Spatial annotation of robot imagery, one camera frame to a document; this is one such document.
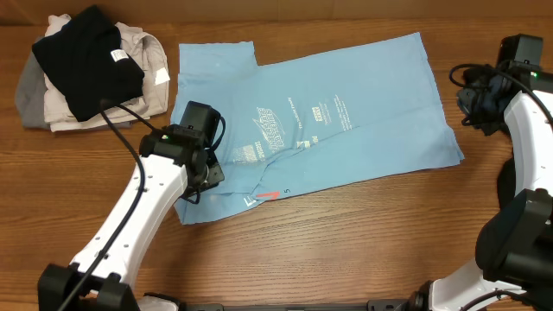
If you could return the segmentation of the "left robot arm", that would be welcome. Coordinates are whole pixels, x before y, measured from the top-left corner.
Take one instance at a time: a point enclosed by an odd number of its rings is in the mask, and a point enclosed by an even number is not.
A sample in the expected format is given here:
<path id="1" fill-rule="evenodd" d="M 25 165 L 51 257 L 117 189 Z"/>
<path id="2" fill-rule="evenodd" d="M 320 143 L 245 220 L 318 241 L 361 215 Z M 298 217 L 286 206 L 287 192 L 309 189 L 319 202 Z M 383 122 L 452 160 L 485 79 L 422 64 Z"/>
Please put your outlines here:
<path id="1" fill-rule="evenodd" d="M 152 128 L 130 153 L 136 166 L 103 225 L 67 266 L 49 264 L 37 283 L 41 310 L 183 310 L 161 294 L 136 298 L 143 257 L 177 200 L 200 202 L 224 179 L 215 150 L 226 121 L 209 105 L 188 102 L 178 124 Z"/>

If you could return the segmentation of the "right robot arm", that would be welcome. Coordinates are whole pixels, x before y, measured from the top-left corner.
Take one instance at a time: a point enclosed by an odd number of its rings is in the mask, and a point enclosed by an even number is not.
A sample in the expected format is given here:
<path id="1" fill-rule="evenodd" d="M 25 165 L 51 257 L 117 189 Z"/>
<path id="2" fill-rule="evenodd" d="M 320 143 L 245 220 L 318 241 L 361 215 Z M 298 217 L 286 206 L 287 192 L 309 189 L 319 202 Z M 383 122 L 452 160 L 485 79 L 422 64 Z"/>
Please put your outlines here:
<path id="1" fill-rule="evenodd" d="M 506 297 L 552 309 L 552 75 L 540 66 L 542 51 L 542 38 L 512 35 L 495 66 L 459 66 L 463 125 L 502 130 L 512 142 L 497 180 L 500 210 L 482 227 L 474 259 L 407 300 L 369 301 L 367 309 L 484 310 Z"/>

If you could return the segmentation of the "light blue t-shirt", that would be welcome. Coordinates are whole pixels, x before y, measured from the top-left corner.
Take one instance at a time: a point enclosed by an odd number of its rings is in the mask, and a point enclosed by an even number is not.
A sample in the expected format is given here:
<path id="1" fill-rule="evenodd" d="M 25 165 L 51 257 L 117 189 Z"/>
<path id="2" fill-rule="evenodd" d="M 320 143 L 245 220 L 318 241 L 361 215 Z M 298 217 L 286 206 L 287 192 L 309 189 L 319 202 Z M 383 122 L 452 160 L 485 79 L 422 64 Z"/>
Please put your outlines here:
<path id="1" fill-rule="evenodd" d="M 176 203 L 185 225 L 463 160 L 417 33 L 264 66 L 249 41 L 179 52 L 172 122 L 190 102 L 226 121 L 215 151 L 225 178 L 199 203 Z"/>

